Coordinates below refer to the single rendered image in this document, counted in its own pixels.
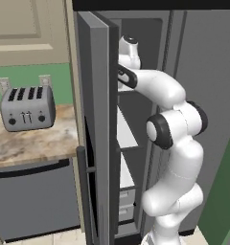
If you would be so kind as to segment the grey freezer door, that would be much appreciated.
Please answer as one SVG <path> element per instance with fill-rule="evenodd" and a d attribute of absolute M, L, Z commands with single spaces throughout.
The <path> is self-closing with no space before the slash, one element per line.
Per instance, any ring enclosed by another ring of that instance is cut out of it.
<path fill-rule="evenodd" d="M 88 245 L 115 245 L 120 150 L 117 142 L 119 29 L 95 11 L 76 13 L 87 182 Z"/>

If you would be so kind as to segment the silver four-slot toaster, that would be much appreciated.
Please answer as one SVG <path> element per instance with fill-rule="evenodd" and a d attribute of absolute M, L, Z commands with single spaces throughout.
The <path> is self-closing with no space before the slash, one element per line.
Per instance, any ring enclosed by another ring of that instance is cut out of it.
<path fill-rule="evenodd" d="M 49 85 L 8 89 L 0 101 L 3 125 L 9 132 L 52 127 L 56 105 Z"/>

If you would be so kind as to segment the grey fridge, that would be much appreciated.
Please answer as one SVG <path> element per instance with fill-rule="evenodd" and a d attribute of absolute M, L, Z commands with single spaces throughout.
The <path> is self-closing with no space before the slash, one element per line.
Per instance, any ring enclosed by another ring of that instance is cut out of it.
<path fill-rule="evenodd" d="M 199 245 L 224 245 L 230 231 L 230 11 L 96 11 L 138 41 L 144 70 L 177 80 L 186 100 L 207 115 L 208 126 L 194 137 L 204 151 L 196 182 L 203 202 L 181 222 L 180 238 L 201 230 Z M 74 15 L 79 68 L 76 13 Z M 84 146 L 80 68 L 78 130 Z M 118 80 L 117 142 L 120 150 L 118 232 L 115 245 L 140 245 L 154 224 L 142 206 L 143 193 L 164 172 L 170 152 L 154 145 L 147 119 L 162 109 Z"/>

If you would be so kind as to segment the grey dishwasher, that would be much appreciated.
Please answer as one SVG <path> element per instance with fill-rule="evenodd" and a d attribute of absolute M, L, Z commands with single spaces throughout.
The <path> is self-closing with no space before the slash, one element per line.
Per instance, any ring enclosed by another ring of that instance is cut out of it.
<path fill-rule="evenodd" d="M 80 225 L 70 159 L 0 168 L 0 238 L 10 242 Z"/>

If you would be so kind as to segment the white wall socket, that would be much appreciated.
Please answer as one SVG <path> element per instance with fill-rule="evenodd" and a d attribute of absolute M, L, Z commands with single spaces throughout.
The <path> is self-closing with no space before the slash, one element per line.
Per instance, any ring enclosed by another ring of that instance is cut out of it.
<path fill-rule="evenodd" d="M 41 85 L 49 85 L 52 86 L 52 80 L 50 75 L 42 75 L 39 76 L 39 82 Z"/>
<path fill-rule="evenodd" d="M 11 83 L 9 78 L 0 78 L 0 94 L 4 95 L 5 92 L 10 89 Z"/>

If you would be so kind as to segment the beige wall cupboard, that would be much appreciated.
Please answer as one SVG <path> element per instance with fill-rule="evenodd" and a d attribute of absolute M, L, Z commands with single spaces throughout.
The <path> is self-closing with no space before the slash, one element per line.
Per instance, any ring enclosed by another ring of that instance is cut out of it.
<path fill-rule="evenodd" d="M 64 0 L 0 0 L 0 66 L 67 61 Z"/>

